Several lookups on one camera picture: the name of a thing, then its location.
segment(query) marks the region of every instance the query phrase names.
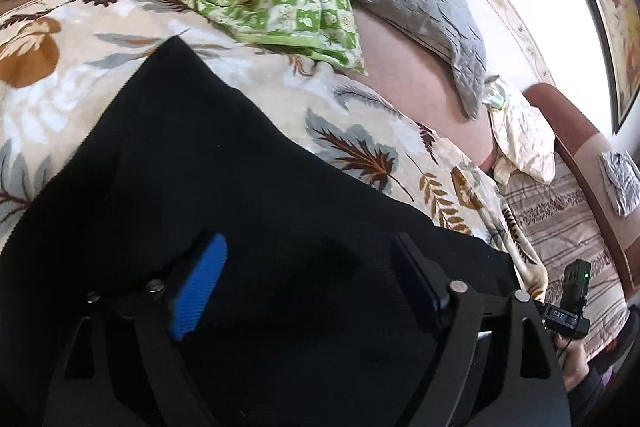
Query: picture frame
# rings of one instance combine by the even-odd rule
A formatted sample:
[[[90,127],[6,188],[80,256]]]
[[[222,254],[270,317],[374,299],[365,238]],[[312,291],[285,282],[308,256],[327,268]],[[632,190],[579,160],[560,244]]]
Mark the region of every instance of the picture frame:
[[[640,92],[640,11],[635,0],[586,0],[605,59],[617,134]]]

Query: metal screw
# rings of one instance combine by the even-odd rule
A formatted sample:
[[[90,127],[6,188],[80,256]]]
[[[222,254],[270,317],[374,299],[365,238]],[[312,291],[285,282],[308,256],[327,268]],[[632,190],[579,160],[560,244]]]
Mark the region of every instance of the metal screw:
[[[452,280],[449,283],[449,288],[451,288],[456,293],[464,293],[469,289],[469,286],[467,286],[463,281]]]
[[[513,296],[520,302],[529,302],[529,294],[524,290],[516,290],[513,293]]]
[[[146,291],[149,293],[158,293],[164,290],[164,283],[159,279],[151,279],[146,283]]]
[[[98,301],[99,299],[100,299],[100,294],[97,291],[90,291],[86,295],[86,301],[89,304],[93,304],[94,302]]]

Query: quilted gray pillowcase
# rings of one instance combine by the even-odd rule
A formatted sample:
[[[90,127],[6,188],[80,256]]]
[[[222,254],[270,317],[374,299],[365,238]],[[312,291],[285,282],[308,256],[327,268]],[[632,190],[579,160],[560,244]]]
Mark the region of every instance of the quilted gray pillowcase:
[[[484,42],[466,0],[354,0],[446,60],[466,115],[484,93]]]

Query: black fabric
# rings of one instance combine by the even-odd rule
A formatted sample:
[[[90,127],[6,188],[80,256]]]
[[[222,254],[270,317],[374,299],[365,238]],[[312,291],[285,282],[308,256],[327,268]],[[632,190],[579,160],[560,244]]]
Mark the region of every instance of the black fabric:
[[[294,144],[173,38],[0,256],[0,381],[16,402],[42,414],[87,291],[164,277],[203,230],[225,234],[228,260],[180,351],[226,425],[395,423],[436,349],[389,268],[396,232],[482,293],[518,287],[507,254]]]
[[[620,333],[609,345],[589,361],[589,366],[599,375],[604,375],[609,367],[615,364],[631,344],[640,331],[640,313],[637,306],[629,308],[629,316]]]
[[[587,377],[569,392],[571,424],[580,425],[603,393],[602,377],[592,367]]]

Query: striped bedsheet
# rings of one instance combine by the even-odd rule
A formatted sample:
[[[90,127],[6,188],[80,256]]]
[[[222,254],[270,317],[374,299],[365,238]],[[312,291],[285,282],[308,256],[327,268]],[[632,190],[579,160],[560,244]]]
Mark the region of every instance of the striped bedsheet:
[[[591,331],[584,347],[588,359],[593,358],[620,332],[628,310],[616,267],[578,182],[556,153],[556,177],[549,186],[518,172],[502,191],[548,271],[547,302],[560,301],[562,275],[569,263],[575,259],[591,263],[584,312]]]

